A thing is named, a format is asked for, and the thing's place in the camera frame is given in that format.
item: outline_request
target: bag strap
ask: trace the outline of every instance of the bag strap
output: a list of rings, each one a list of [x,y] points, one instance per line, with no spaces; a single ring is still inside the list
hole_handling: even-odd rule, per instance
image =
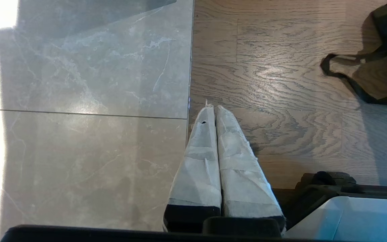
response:
[[[336,55],[336,54],[329,54],[327,55],[321,62],[320,67],[325,75],[337,77],[340,79],[346,80],[349,85],[353,88],[355,93],[366,103],[372,103],[372,104],[381,104],[381,105],[387,105],[387,97],[377,99],[368,92],[366,92],[353,78],[349,77],[346,74],[339,73],[339,72],[333,72],[329,68],[329,63],[332,58],[338,57],[338,58],[345,58],[349,60],[353,60],[357,63],[367,63],[370,61],[380,60],[387,56],[387,50],[382,45],[377,50],[373,51],[372,53],[368,54],[360,54],[360,55]]]

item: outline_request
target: marble floor tile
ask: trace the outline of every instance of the marble floor tile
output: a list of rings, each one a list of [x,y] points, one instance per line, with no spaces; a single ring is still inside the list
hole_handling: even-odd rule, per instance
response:
[[[187,118],[192,0],[0,0],[0,109]]]
[[[0,111],[0,235],[18,224],[161,230],[185,127]]]

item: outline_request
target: gray marble tile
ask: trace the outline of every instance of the gray marble tile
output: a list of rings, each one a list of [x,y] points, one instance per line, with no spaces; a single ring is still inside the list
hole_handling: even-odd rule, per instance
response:
[[[161,230],[186,120],[0,111],[0,234]]]
[[[0,0],[0,109],[187,117],[192,0]]]

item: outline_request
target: wooden floor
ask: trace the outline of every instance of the wooden floor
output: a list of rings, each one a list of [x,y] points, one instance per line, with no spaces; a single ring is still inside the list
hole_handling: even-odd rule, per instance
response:
[[[330,52],[377,48],[368,16],[386,2],[196,0],[190,122],[206,99],[233,111],[274,188],[320,170],[387,186],[387,107],[318,67]],[[387,59],[332,68],[387,96]]]

